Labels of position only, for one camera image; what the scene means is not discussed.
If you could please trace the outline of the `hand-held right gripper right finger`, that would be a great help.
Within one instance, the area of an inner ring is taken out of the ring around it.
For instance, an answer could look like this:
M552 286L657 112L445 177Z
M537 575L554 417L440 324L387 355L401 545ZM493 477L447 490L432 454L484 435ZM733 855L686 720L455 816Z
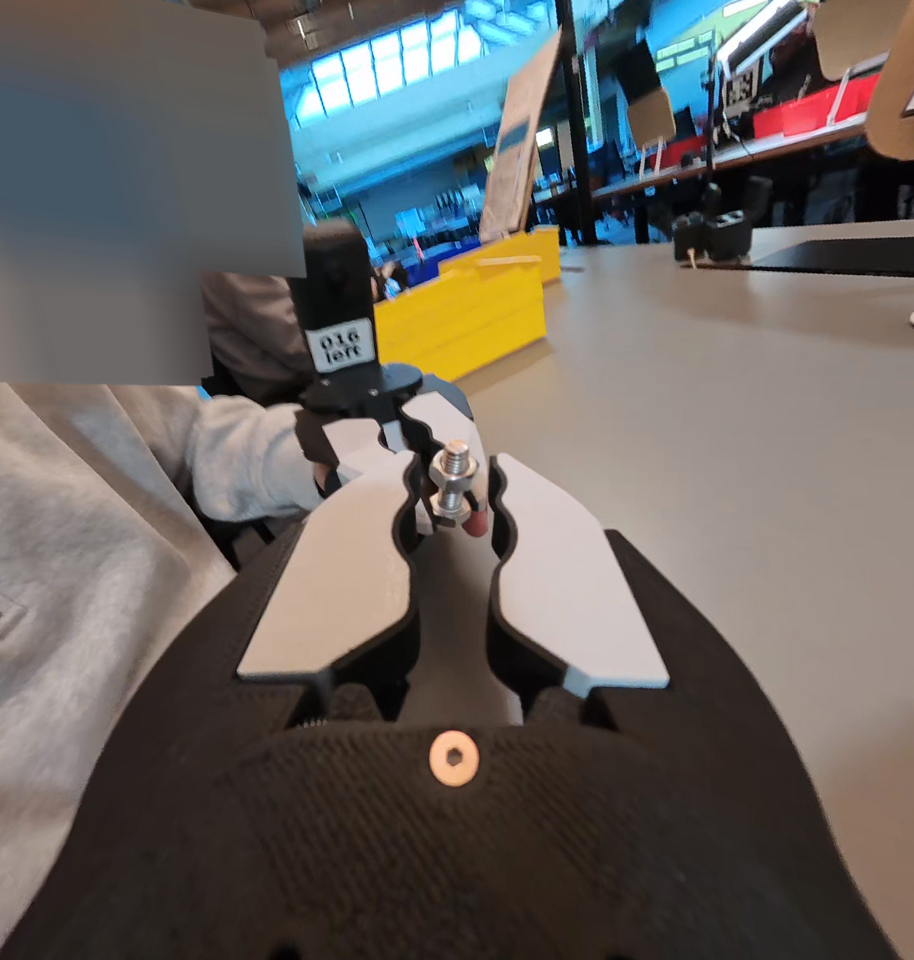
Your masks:
M543 690L665 690L670 675L607 531L509 454L490 459L487 664L524 706Z

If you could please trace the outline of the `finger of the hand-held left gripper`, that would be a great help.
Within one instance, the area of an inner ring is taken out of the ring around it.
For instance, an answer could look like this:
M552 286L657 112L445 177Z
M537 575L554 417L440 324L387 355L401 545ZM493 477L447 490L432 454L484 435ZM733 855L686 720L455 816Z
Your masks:
M428 468L435 454L451 440L464 440L479 468L469 495L471 518L487 515L487 457L477 426L471 415L454 405L442 393L420 393L399 407L397 417L382 424L383 440L394 451L412 451L417 463L420 501L427 516L434 518L430 497L437 489Z
M343 487L363 479L367 482L404 486L410 453L391 450L383 440L383 428L375 419L335 419L325 426L325 438L336 458Z

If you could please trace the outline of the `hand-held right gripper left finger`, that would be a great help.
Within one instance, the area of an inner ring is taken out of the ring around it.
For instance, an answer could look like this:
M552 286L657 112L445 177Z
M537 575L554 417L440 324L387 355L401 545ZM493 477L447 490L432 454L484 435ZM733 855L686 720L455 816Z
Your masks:
M391 453L306 521L237 666L247 682L345 683L394 702L420 647L413 590L418 460Z

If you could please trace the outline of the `steel hex bolt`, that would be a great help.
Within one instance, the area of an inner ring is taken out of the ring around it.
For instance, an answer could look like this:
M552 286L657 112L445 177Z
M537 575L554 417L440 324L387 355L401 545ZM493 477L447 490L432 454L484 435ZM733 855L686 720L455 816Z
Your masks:
M435 454L433 459L435 457L442 458L447 466L453 466L458 471L463 469L470 457L475 460L471 455L468 443L461 439L450 440ZM464 493L450 489L439 489L434 484L437 491L431 495L430 504L433 516L440 526L456 529L467 522L473 512L473 507L469 499L473 484L470 490Z

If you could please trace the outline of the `yellow plastic bin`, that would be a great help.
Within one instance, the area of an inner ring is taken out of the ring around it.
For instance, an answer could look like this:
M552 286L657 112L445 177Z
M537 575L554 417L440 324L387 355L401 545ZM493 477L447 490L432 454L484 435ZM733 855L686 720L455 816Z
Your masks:
M535 266L544 286L561 279L559 228L539 224L487 244L477 244L439 262L440 277L454 271L486 264L496 267Z
M381 361L456 381L546 336L538 257L488 258L375 306Z

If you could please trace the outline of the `person's left forearm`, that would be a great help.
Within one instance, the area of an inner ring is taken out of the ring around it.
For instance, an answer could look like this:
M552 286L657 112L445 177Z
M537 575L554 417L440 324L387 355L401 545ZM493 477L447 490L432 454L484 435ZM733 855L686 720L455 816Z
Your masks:
M296 435L296 404L263 407L240 396L204 400L186 443L199 510L218 522L311 512L322 503L318 470Z

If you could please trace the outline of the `grey desk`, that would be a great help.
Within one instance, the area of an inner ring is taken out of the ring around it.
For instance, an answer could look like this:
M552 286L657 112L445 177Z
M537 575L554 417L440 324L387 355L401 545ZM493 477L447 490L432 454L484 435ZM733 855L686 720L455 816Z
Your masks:
M544 340L464 377L506 452L621 532L751 668L914 958L914 279L565 250Z

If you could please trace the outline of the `black desk device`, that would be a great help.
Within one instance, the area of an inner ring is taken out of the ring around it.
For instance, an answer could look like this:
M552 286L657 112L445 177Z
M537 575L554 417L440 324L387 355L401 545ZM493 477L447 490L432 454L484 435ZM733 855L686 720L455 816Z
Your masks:
M724 210L724 192L711 181L703 189L699 208L672 223L675 262L696 269L704 261L733 264L746 260L752 232L770 208L772 195L773 181L752 175L744 184L742 204Z

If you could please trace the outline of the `black desk mat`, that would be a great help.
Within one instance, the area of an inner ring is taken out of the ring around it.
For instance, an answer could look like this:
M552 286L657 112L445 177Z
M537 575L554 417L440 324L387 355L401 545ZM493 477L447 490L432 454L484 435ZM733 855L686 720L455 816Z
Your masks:
M914 279L914 236L821 239L754 260L751 270Z

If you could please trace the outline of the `large window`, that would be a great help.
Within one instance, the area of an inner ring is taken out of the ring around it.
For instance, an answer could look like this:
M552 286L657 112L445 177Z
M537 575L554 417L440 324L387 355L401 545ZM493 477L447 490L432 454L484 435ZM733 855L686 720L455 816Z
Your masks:
M482 59L487 41L461 10L416 20L280 74L288 121L299 127L380 100Z

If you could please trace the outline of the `large cardboard panel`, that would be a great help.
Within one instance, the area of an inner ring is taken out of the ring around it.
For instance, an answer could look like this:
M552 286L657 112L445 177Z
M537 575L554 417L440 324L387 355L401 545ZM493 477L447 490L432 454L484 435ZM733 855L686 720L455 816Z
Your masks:
M526 227L535 180L536 134L558 65L563 30L556 30L509 80L479 222L482 245Z

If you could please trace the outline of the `black metal pole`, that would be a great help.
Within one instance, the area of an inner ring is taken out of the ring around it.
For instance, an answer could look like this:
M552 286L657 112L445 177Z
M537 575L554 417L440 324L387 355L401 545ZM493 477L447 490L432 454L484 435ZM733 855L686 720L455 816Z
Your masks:
M590 185L589 160L583 115L581 62L576 48L575 18L571 1L555 1L555 12L561 32L559 61L562 69L563 88L567 104L567 120L571 140L573 187L579 224L579 244L596 247L598 237L592 190Z

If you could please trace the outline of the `small cardboard panel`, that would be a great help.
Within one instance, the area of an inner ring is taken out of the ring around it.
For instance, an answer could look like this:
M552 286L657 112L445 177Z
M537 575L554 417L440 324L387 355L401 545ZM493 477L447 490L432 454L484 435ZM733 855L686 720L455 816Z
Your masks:
M659 143L673 141L677 126L667 90L658 84L653 90L629 102L628 122L633 143L641 153Z

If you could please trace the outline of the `wooden workbench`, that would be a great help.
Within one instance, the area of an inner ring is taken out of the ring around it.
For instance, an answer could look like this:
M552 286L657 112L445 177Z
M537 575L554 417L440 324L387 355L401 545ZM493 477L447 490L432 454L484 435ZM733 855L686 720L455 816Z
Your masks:
M591 202L596 206L614 197L633 196L647 190L704 177L709 171L717 172L776 160L781 157L806 153L823 148L832 143L863 135L867 114L862 112L846 119L792 136L767 137L748 144L737 145L715 153L711 165L704 161L693 161L688 166L681 164L662 165L658 170L644 169L641 176L628 176L618 183L606 185L591 192Z

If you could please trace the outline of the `black and white marker tag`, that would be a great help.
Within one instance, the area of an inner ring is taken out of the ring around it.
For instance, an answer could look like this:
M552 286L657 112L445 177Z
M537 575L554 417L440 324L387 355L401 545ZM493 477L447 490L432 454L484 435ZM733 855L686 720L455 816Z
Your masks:
M761 74L762 63L759 60L724 79L721 93L723 114L736 117L751 108L758 94Z

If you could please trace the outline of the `row of red bins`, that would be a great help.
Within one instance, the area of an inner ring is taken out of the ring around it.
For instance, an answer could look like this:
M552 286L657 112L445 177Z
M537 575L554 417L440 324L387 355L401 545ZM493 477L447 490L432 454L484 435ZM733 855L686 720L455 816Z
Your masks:
M754 139L809 134L829 124L864 114L879 81L879 73L849 77L810 93L769 107L752 119Z

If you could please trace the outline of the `curved cardboard panel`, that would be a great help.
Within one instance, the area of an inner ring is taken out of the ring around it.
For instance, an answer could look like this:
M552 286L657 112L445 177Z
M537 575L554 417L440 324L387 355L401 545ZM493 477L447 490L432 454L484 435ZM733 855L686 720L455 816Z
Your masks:
M877 154L914 162L914 1L907 4L895 28L864 127Z

